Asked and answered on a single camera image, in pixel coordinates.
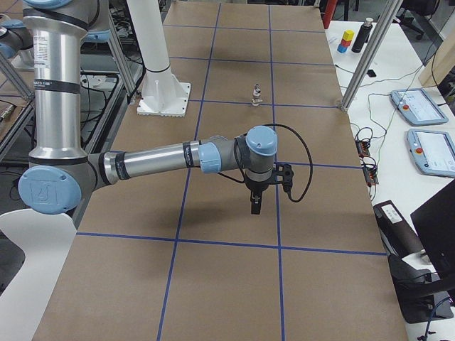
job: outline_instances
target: stacked colored blocks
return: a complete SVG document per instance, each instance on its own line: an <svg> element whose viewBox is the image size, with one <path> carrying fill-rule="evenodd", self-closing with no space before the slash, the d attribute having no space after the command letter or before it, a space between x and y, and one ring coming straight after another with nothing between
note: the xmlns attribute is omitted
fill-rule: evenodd
<svg viewBox="0 0 455 341"><path fill-rule="evenodd" d="M341 39L340 45L338 45L338 48L336 49L339 53L344 53L348 50L348 47L350 45L350 42L354 38L354 31L352 30L346 30L343 33L343 38Z"/></svg>

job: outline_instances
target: black bottle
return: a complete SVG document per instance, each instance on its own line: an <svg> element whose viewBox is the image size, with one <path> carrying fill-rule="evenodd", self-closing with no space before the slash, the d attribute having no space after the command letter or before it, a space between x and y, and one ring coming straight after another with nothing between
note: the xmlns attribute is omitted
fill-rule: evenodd
<svg viewBox="0 0 455 341"><path fill-rule="evenodd" d="M373 20L371 18L366 18L365 23L360 27L360 30L357 33L357 38L355 39L354 45L351 48L351 50L355 53L359 53L362 50L363 44L368 39L368 36L370 35L371 28L373 26L371 23Z"/></svg>

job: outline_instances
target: yellow block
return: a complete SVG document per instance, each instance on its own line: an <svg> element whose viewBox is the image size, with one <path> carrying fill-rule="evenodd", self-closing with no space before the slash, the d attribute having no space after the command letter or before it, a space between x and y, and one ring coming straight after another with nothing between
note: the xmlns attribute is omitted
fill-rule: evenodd
<svg viewBox="0 0 455 341"><path fill-rule="evenodd" d="M343 39L346 41L351 41L354 38L354 31L346 30L343 33Z"/></svg>

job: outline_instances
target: office chair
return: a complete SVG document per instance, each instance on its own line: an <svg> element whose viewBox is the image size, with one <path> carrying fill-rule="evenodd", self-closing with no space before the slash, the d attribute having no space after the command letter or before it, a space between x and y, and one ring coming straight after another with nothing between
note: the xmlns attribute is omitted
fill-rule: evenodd
<svg viewBox="0 0 455 341"><path fill-rule="evenodd" d="M418 32L417 40L420 40L424 36L424 31L416 27L412 22L414 18L406 17L407 11L412 11L420 16L432 16L438 9L440 0L404 0L401 9L404 11L397 18L400 20L400 25L410 28L413 31Z"/></svg>

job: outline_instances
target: red object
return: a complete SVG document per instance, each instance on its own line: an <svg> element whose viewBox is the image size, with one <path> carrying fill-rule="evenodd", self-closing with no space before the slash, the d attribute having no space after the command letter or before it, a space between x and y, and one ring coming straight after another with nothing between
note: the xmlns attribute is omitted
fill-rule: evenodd
<svg viewBox="0 0 455 341"><path fill-rule="evenodd" d="M341 46L344 46L345 48L347 48L347 47L350 45L350 42L351 42L351 41L352 41L352 40L346 41L346 40L344 40L344 39L341 39L340 45L341 45Z"/></svg>
<svg viewBox="0 0 455 341"><path fill-rule="evenodd" d="M324 25L324 28L327 29L330 26L330 22L333 18L333 14L335 13L336 10L336 3L338 0L328 0L327 6L326 6L326 12L324 13L324 16L322 17L322 24Z"/></svg>

